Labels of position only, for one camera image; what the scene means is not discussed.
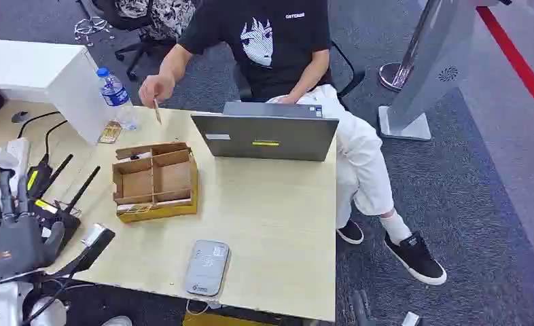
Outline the person's left hand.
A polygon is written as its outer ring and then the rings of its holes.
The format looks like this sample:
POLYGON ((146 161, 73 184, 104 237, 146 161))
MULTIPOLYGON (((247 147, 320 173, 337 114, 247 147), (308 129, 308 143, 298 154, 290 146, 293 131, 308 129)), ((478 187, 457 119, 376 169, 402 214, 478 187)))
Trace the person's left hand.
POLYGON ((291 94, 286 94, 286 95, 281 95, 281 96, 276 96, 274 98, 271 98, 267 101, 267 103, 270 103, 270 104, 296 104, 297 101, 300 99, 300 97, 297 97, 297 96, 294 96, 294 95, 291 95, 291 94))

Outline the person's right hand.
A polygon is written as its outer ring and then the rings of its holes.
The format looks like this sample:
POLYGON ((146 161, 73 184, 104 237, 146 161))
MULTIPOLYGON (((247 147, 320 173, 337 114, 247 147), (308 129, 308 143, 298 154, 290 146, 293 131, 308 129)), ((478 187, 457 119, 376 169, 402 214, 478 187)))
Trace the person's right hand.
POLYGON ((153 109, 173 94, 175 78, 172 75, 148 75, 139 88, 139 98, 145 107, 153 109))

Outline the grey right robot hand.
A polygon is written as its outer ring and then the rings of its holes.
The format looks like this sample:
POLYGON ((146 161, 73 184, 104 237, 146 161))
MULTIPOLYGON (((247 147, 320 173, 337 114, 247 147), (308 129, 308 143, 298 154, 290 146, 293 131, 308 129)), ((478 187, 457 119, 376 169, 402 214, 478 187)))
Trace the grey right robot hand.
POLYGON ((367 314, 365 302, 359 291, 354 291, 350 296, 351 308, 355 324, 358 326, 374 325, 367 314))

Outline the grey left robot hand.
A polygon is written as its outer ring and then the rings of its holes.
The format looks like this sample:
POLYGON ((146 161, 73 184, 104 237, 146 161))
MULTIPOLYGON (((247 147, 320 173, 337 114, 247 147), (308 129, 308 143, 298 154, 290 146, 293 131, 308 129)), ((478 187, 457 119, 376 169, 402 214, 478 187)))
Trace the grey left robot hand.
POLYGON ((42 238, 41 224, 29 206, 26 178, 21 177, 15 196, 10 180, 14 171, 0 172, 0 280, 52 265, 65 236, 65 225, 53 223, 42 238))

